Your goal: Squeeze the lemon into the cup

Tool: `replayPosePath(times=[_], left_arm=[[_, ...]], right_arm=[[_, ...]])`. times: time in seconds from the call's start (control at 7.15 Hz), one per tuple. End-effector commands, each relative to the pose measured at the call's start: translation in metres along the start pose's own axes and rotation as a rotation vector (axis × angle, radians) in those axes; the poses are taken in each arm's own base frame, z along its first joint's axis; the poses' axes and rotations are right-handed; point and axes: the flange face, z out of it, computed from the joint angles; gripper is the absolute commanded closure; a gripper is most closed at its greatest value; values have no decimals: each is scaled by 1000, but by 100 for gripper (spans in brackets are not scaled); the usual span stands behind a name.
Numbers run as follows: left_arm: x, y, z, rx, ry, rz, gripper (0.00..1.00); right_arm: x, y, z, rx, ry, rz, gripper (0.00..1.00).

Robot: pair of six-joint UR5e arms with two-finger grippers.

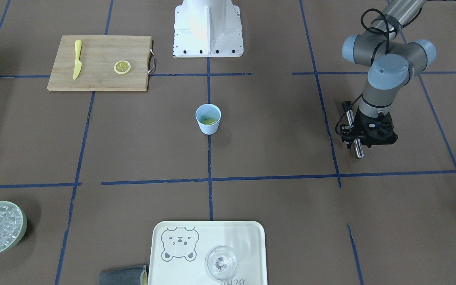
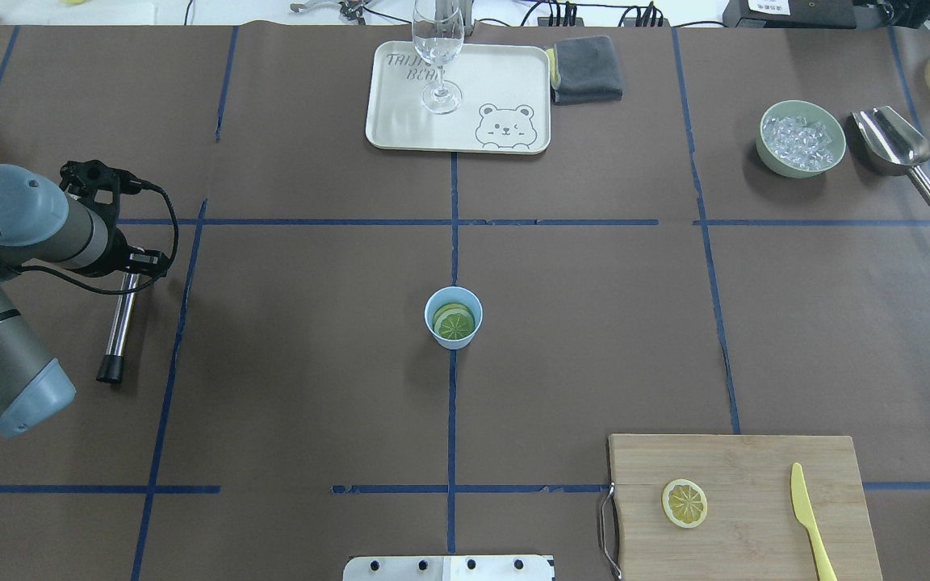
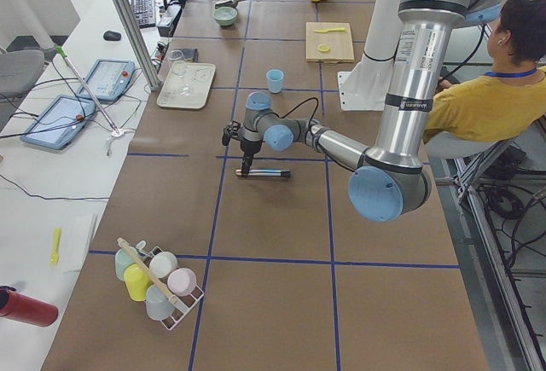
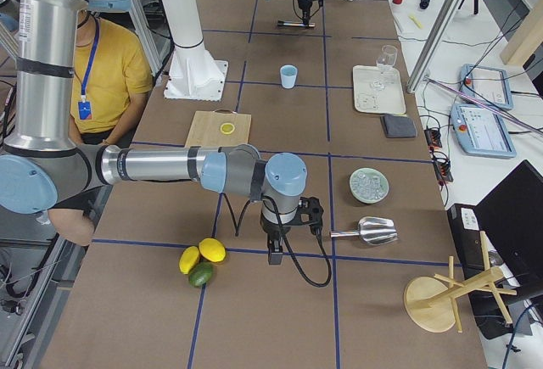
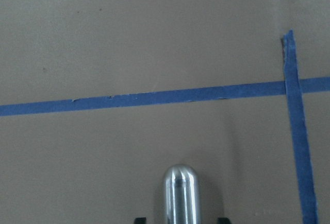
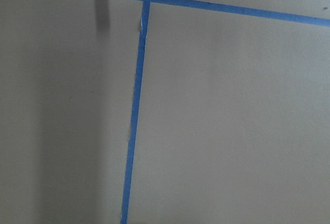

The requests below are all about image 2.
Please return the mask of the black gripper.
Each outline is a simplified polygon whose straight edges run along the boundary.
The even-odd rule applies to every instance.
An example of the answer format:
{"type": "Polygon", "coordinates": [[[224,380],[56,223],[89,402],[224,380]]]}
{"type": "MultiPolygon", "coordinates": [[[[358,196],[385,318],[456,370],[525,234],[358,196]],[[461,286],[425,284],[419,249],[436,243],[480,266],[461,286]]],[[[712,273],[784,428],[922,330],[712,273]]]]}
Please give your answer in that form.
{"type": "Polygon", "coordinates": [[[170,257],[159,250],[121,245],[115,251],[115,271],[147,276],[152,281],[167,275],[170,257]]]}

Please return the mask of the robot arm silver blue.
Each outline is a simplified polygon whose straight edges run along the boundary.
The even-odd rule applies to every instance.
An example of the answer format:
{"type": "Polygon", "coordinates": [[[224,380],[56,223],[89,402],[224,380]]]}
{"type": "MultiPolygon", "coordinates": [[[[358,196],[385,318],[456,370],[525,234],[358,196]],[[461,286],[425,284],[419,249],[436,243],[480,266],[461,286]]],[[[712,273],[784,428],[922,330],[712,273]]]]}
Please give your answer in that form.
{"type": "Polygon", "coordinates": [[[130,245],[118,227],[125,194],[165,188],[101,161],[70,161],[53,182],[0,163],[0,437],[18,437],[70,405],[75,386],[4,290],[40,272],[92,291],[90,279],[118,272],[152,286],[174,253],[130,245]]]}

